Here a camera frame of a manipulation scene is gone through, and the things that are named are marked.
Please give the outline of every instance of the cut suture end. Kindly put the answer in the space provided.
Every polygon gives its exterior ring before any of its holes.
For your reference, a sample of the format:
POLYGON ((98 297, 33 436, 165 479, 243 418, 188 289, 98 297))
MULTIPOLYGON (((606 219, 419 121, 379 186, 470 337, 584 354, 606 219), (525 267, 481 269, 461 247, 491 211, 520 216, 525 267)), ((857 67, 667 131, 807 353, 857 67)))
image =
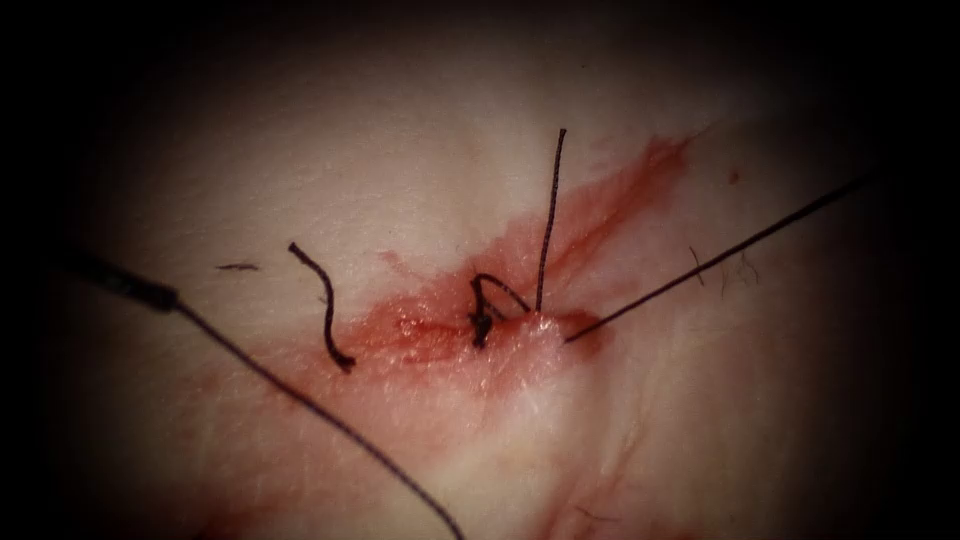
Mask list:
POLYGON ((323 324, 324 343, 327 346, 327 352, 330 354, 330 358, 337 364, 337 367, 349 375, 350 370, 357 365, 357 360, 352 356, 347 356, 340 352, 340 349, 337 348, 336 343, 333 341, 333 283, 330 281, 330 276, 327 275, 326 270, 304 253, 304 251, 297 246, 296 242, 290 242, 287 250, 296 255, 297 259, 300 259, 300 262, 306 267, 313 270, 314 273, 317 274, 317 277, 320 278, 320 281, 323 282, 323 288, 327 293, 327 310, 324 314, 323 324))
POLYGON ((357 365, 356 358, 342 354, 340 353, 340 351, 337 351, 336 349, 334 349, 333 351, 330 351, 330 355, 333 356, 333 361, 336 362, 337 367, 339 367, 340 370, 347 375, 349 375, 350 370, 357 365))

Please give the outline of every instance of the black thread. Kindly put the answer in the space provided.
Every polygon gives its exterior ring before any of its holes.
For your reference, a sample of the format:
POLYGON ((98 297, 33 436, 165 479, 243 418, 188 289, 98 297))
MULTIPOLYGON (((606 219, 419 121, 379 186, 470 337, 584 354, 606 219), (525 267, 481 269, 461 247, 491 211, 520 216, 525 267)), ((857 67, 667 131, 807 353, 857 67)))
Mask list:
POLYGON ((501 321, 506 320, 506 317, 503 313, 500 312, 483 294, 483 282, 489 281, 497 287, 503 289, 511 298, 523 309, 524 313, 530 312, 530 306, 523 300, 523 298, 516 293, 509 285, 501 281, 496 276, 491 274, 486 274, 483 272, 477 273, 470 280, 470 287, 473 289, 474 301, 476 303, 476 308, 473 313, 468 313, 467 318, 470 319, 470 322, 473 323, 474 327, 474 338, 473 346, 482 349, 486 346, 487 335, 490 333, 490 330, 493 329, 493 319, 489 315, 484 313, 484 309, 489 309, 498 319, 501 321))
POLYGON ((252 263, 230 263, 230 264, 221 264, 216 267, 217 270, 236 270, 238 272, 243 272, 246 270, 258 272, 260 267, 252 263))
POLYGON ((550 210, 547 213, 547 228, 543 233, 543 246, 540 248, 540 266, 537 269, 537 302, 539 312, 543 305, 543 276, 547 269, 547 249, 550 247, 550 235, 553 233, 553 220, 557 213, 557 188, 560 185, 560 153, 563 150, 563 138, 567 130, 560 128, 560 137, 557 140, 557 153, 553 158, 553 185, 550 188, 550 210))
POLYGON ((320 281, 323 282, 323 288, 326 289, 327 292, 327 311, 323 318, 323 340, 327 344, 327 352, 330 353, 330 357, 333 358, 333 361, 336 362, 337 366, 343 370, 344 373, 349 375, 353 366, 357 365, 357 360, 352 356, 347 356, 340 352, 340 349, 338 349, 337 345, 333 342, 333 283, 330 282, 330 276, 327 275, 327 272, 321 268, 319 264, 315 263, 303 250, 297 247, 295 242, 290 242, 287 250, 296 255, 297 258, 300 259, 300 262, 313 270, 320 277, 320 281))
MULTIPOLYGON (((302 255, 301 261, 309 261, 309 263, 312 263, 313 266, 307 262, 304 264, 311 266, 311 268, 316 266, 316 263, 310 261, 309 257, 306 257, 306 255, 303 254, 303 252, 300 251, 294 244, 290 244, 290 250, 294 253, 299 253, 300 255, 298 255, 298 257, 302 255)), ((313 401, 309 396, 301 393, 293 386, 288 385, 279 377, 274 375, 270 370, 260 365, 256 360, 253 359, 253 357, 248 355, 243 349, 233 343, 233 341, 231 341, 225 335, 221 334, 216 328, 213 327, 213 325, 208 323, 197 312, 195 312, 185 303, 181 302, 177 297, 177 291, 175 289, 147 281, 139 276, 127 272, 126 270, 76 249, 65 249, 62 252, 60 263, 68 271, 76 274, 79 277, 92 281, 97 285, 100 285, 109 292, 118 294, 124 298, 146 303, 147 305, 163 313, 170 313, 172 311, 181 313, 208 337, 213 339, 223 348, 227 349, 227 351, 229 351, 236 359, 240 360, 244 366, 253 371, 254 374, 272 384, 281 393, 287 395, 305 407, 311 413, 316 415, 318 418, 356 443, 363 451, 367 453, 367 455, 374 458, 374 460, 386 468, 387 471, 394 476, 394 478, 399 480, 407 489, 412 491, 414 495, 423 501, 424 504, 430 507, 430 509, 433 510, 433 512, 437 514, 437 516, 444 522, 456 540, 465 540, 465 536, 460 530, 460 526, 457 525, 457 522, 453 519, 453 516, 451 516, 450 513, 447 512, 447 510, 436 499, 427 493, 427 491, 422 488, 420 484, 418 484, 410 475, 408 475, 399 465, 387 457, 383 451, 360 435, 357 430, 350 427, 336 415, 313 401)), ((325 284, 328 284, 329 278, 325 278, 326 273, 322 270, 320 270, 318 273, 321 272, 321 279, 324 280, 325 284)), ((328 293, 330 299, 328 305, 332 306, 332 287, 329 285, 328 293)), ((329 317, 327 327, 325 328, 325 333, 327 336, 329 336, 329 317)))
POLYGON ((148 281, 74 246, 64 246, 56 252, 56 256, 57 262, 65 270, 161 313, 169 313, 177 304, 176 289, 148 281))
POLYGON ((641 296, 637 300, 630 302, 629 304, 623 306, 617 311, 614 311, 613 313, 611 313, 610 315, 607 315, 606 317, 600 319, 599 321, 578 330, 573 335, 564 339, 564 343, 570 343, 571 341, 575 341, 583 337, 584 335, 589 334, 590 332, 593 332, 594 330, 600 328, 601 326, 608 324, 610 321, 613 321, 614 319, 621 317, 625 313, 628 313, 629 311, 640 307, 641 305, 645 304, 649 300, 652 300, 653 298, 660 296, 661 294, 669 291, 670 289, 676 287, 677 285, 683 283, 684 281, 687 281, 688 279, 691 279, 692 277, 700 274, 700 272, 713 268, 717 264, 720 264, 720 262, 722 262, 723 260, 729 258, 731 255, 735 255, 736 253, 746 249, 747 247, 753 244, 756 244, 757 242, 759 242, 760 240, 763 240, 764 238, 770 236, 771 234, 795 223, 797 220, 800 220, 810 215, 811 213, 823 208, 824 206, 827 206, 828 204, 832 204, 836 202, 837 200, 849 195, 850 193, 853 193, 854 191, 878 179, 879 179, 879 172, 878 170, 874 170, 874 171, 868 172, 867 174, 854 178, 853 180, 847 182, 846 184, 840 186, 839 188, 833 191, 830 191, 824 195, 821 195, 820 197, 817 197, 812 202, 801 207, 799 210, 791 212, 786 217, 776 221, 773 225, 766 227, 760 232, 750 235, 749 237, 747 237, 746 240, 743 240, 742 242, 735 244, 733 247, 730 247, 724 250, 722 253, 710 259, 709 261, 668 281, 667 283, 641 296))

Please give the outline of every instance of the suture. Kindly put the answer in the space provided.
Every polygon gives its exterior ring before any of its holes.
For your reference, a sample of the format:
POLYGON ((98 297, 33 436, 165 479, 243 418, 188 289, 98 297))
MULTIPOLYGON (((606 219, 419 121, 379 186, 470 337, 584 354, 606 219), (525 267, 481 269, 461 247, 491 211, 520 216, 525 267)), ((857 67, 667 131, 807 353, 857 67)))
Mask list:
POLYGON ((357 365, 357 360, 352 356, 347 356, 340 352, 336 343, 333 342, 333 333, 331 332, 333 328, 333 283, 330 282, 330 276, 327 275, 327 272, 324 271, 323 268, 320 268, 319 264, 308 257, 295 242, 290 242, 287 250, 296 255, 297 258, 300 259, 300 262, 316 272, 320 277, 320 281, 323 282, 323 288, 326 289, 327 292, 327 310, 323 318, 323 340, 327 345, 327 351, 330 353, 330 357, 333 358, 333 361, 336 362, 337 366, 343 370, 344 373, 349 375, 350 370, 357 365))

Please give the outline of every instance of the black suture thread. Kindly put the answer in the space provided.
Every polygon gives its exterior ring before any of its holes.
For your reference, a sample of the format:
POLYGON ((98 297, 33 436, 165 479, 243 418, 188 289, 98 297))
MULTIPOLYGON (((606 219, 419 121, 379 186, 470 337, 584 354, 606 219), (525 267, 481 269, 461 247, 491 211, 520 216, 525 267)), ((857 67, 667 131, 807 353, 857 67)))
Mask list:
MULTIPOLYGON (((100 260, 93 255, 82 252, 78 249, 67 247, 60 252, 60 264, 70 272, 77 274, 83 279, 94 282, 109 292, 118 294, 125 298, 145 303, 148 306, 161 311, 170 313, 177 311, 187 317, 188 320, 197 325, 207 336, 216 341, 220 346, 227 349, 235 358, 240 360, 247 368, 259 375, 262 379, 276 387, 280 392, 298 402, 321 420, 327 422, 334 429, 344 434, 347 438, 355 442, 360 448, 373 457, 377 462, 386 468, 397 480, 414 493, 424 502, 438 517, 444 522, 453 537, 456 540, 465 540, 463 532, 457 525, 453 516, 425 489, 410 477, 399 465, 394 463, 386 454, 377 448, 372 442, 365 439, 359 432, 340 420, 333 413, 327 411, 318 403, 310 399, 309 396, 301 393, 296 388, 283 382, 280 378, 270 372, 267 368, 261 366, 250 355, 243 351, 239 346, 230 341, 226 336, 217 331, 210 323, 200 317, 193 309, 178 299, 177 291, 171 287, 159 285, 136 276, 126 270, 114 266, 106 261, 100 260)), ((330 296, 330 303, 333 303, 333 297, 330 296)))
POLYGON ((492 274, 487 274, 484 272, 479 272, 476 276, 473 277, 473 281, 478 281, 478 282, 489 281, 490 283, 493 283, 497 287, 500 287, 500 289, 502 289, 503 292, 509 294, 510 298, 513 298, 513 301, 516 302, 518 306, 520 306, 520 309, 522 309, 524 313, 530 313, 530 305, 523 300, 523 297, 517 294, 517 292, 511 289, 509 285, 501 281, 496 276, 492 274))
POLYGON ((590 332, 593 332, 594 330, 596 330, 596 329, 600 328, 601 326, 609 323, 610 321, 612 321, 612 320, 614 320, 614 319, 622 316, 623 314, 625 314, 625 313, 627 313, 627 312, 629 312, 629 311, 631 311, 631 310, 633 310, 633 309, 635 309, 635 308, 643 305, 643 304, 646 303, 647 301, 649 301, 649 300, 651 300, 651 299, 653 299, 653 298, 656 298, 657 296, 660 296, 661 294, 663 294, 663 293, 667 292, 668 290, 676 287, 677 285, 679 285, 679 284, 687 281, 688 279, 691 279, 692 277, 694 277, 694 276, 696 276, 696 275, 699 275, 700 272, 703 272, 703 271, 705 271, 705 270, 708 270, 708 269, 710 269, 710 268, 713 268, 714 266, 720 264, 720 262, 722 262, 723 260, 729 258, 731 255, 735 255, 736 253, 742 251, 743 249, 746 249, 747 247, 749 247, 749 246, 751 246, 751 245, 759 242, 760 240, 763 240, 764 238, 766 238, 766 237, 770 236, 771 234, 773 234, 773 233, 775 233, 775 232, 777 232, 777 231, 779 231, 779 230, 787 227, 788 225, 791 225, 791 224, 795 223, 796 221, 798 221, 798 220, 800 220, 800 219, 802 219, 802 218, 804 218, 804 217, 812 214, 813 212, 816 212, 817 210, 823 208, 824 206, 827 206, 827 205, 829 205, 829 204, 831 204, 831 203, 836 202, 837 200, 839 200, 839 199, 841 199, 841 198, 849 195, 850 193, 853 193, 854 191, 862 188, 863 186, 869 184, 870 182, 876 181, 876 180, 878 179, 878 177, 879 177, 879 173, 878 173, 876 170, 874 170, 874 171, 868 172, 868 173, 866 173, 866 174, 864 174, 864 175, 862 175, 862 176, 859 176, 859 177, 857 177, 857 178, 854 178, 853 180, 847 182, 846 184, 840 186, 839 188, 837 188, 837 189, 835 189, 835 190, 833 190, 833 191, 830 191, 830 192, 828 192, 828 193, 826 193, 826 194, 824 194, 824 195, 821 195, 820 197, 817 197, 817 198, 814 199, 812 202, 810 202, 810 203, 808 203, 807 205, 801 207, 799 210, 796 210, 796 211, 788 214, 786 217, 784 217, 784 218, 780 219, 779 221, 775 222, 773 225, 770 225, 769 227, 761 230, 760 232, 757 232, 757 233, 749 236, 746 240, 743 240, 742 242, 734 245, 733 247, 728 248, 727 250, 723 251, 722 253, 720 253, 720 254, 717 255, 716 257, 710 259, 709 261, 707 261, 707 262, 705 262, 705 263, 697 266, 696 268, 690 270, 689 272, 686 272, 686 273, 684 273, 684 274, 682 274, 682 275, 680 275, 680 276, 678 276, 678 277, 676 277, 676 278, 668 281, 667 283, 665 283, 665 284, 661 285, 660 287, 654 289, 653 291, 651 291, 651 292, 649 292, 649 293, 641 296, 641 297, 638 298, 637 300, 634 300, 633 302, 630 302, 629 304, 623 306, 622 308, 618 309, 617 311, 614 311, 613 313, 611 313, 610 315, 607 315, 606 317, 600 319, 599 321, 597 321, 597 322, 595 322, 595 323, 593 323, 593 324, 591 324, 591 325, 589 325, 589 326, 587 326, 587 327, 585 327, 585 328, 581 328, 580 330, 578 330, 577 332, 575 332, 573 335, 565 338, 565 339, 563 340, 564 343, 570 343, 571 341, 575 341, 575 340, 583 337, 584 335, 589 334, 590 332))
POLYGON ((483 308, 489 305, 490 302, 483 296, 483 286, 479 279, 471 279, 470 287, 473 289, 473 298, 477 307, 476 311, 467 314, 467 318, 473 323, 473 346, 482 349, 487 344, 487 334, 489 334, 490 329, 493 328, 493 319, 483 312, 483 308))
POLYGON ((260 267, 257 266, 257 265, 255 265, 255 264, 253 264, 253 263, 230 263, 230 264, 221 264, 220 266, 217 266, 216 268, 217 268, 217 270, 237 270, 237 271, 240 271, 240 272, 245 271, 245 270, 250 270, 250 271, 253 271, 253 272, 259 272, 259 271, 260 271, 260 267))
POLYGON ((453 537, 456 540, 465 540, 463 532, 460 531, 459 525, 453 519, 453 516, 432 496, 430 496, 427 491, 420 486, 410 475, 408 475, 399 465, 393 462, 387 455, 376 447, 372 442, 364 438, 360 433, 354 428, 347 425, 343 420, 335 416, 330 411, 323 408, 320 404, 313 401, 309 396, 303 394, 296 388, 288 385, 283 382, 279 377, 274 375, 270 370, 261 366, 254 360, 250 355, 243 351, 239 346, 230 341, 226 336, 221 334, 217 329, 211 326, 207 321, 205 321, 200 315, 190 309, 189 306, 183 302, 177 302, 175 309, 186 316, 190 321, 197 325, 204 333, 206 333, 210 338, 219 343, 222 347, 230 351, 234 357, 240 360, 246 367, 252 370, 255 374, 259 375, 261 378, 275 386, 280 392, 286 394, 291 399, 305 407, 311 413, 316 415, 318 418, 327 422, 334 429, 344 434, 357 444, 361 449, 363 449, 367 455, 375 459, 380 463, 385 469, 387 469, 390 474, 399 480, 404 486, 407 487, 410 491, 414 493, 421 501, 424 502, 427 506, 430 507, 437 516, 443 520, 444 524, 450 529, 450 532, 453 534, 453 537))
POLYGON ((493 319, 489 315, 484 313, 484 308, 488 308, 498 319, 501 321, 506 320, 506 317, 499 309, 496 308, 487 297, 483 294, 483 282, 489 281, 497 287, 503 289, 507 294, 510 295, 517 304, 523 309, 525 313, 530 312, 530 306, 524 302, 523 298, 516 293, 509 285, 500 281, 499 278, 491 274, 485 274, 483 272, 478 273, 470 280, 470 287, 473 289, 474 301, 476 303, 476 310, 473 313, 468 313, 467 318, 470 319, 470 322, 473 323, 474 328, 474 338, 473 346, 482 349, 487 343, 487 335, 490 333, 490 330, 493 328, 493 319))
POLYGON ((497 309, 497 306, 490 303, 490 301, 487 300, 486 298, 483 299, 483 307, 489 309, 490 313, 492 313, 493 316, 496 317, 498 321, 507 320, 507 316, 501 313, 500 310, 497 309))
POLYGON ((173 311, 177 304, 176 289, 148 281, 74 246, 63 247, 57 257, 65 270, 161 313, 173 311))
POLYGON ((333 342, 333 332, 331 331, 333 328, 333 283, 330 282, 330 276, 323 268, 320 268, 319 264, 313 262, 313 259, 308 257, 295 242, 290 242, 287 249, 290 253, 296 255, 300 262, 316 272, 320 276, 320 281, 323 282, 323 288, 327 292, 327 312, 323 318, 323 340, 327 344, 327 352, 330 353, 330 357, 344 373, 349 375, 350 369, 357 365, 357 360, 340 352, 340 349, 337 349, 337 345, 333 342))
MULTIPOLYGON (((692 246, 687 246, 687 247, 690 248, 690 253, 693 254, 694 264, 696 264, 697 266, 700 266, 700 258, 697 257, 697 252, 693 250, 692 246)), ((700 275, 700 272, 697 272, 697 279, 700 280, 700 286, 703 287, 705 283, 703 282, 703 276, 700 275)))
POLYGON ((540 248, 540 266, 537 268, 537 302, 536 310, 543 306, 543 275, 547 269, 547 249, 550 247, 550 235, 553 233, 553 220, 557 213, 557 187, 560 185, 560 153, 563 150, 563 138, 567 130, 560 128, 560 137, 557 140, 557 153, 553 158, 553 185, 550 188, 550 212, 547 214, 547 229, 543 233, 543 246, 540 248))

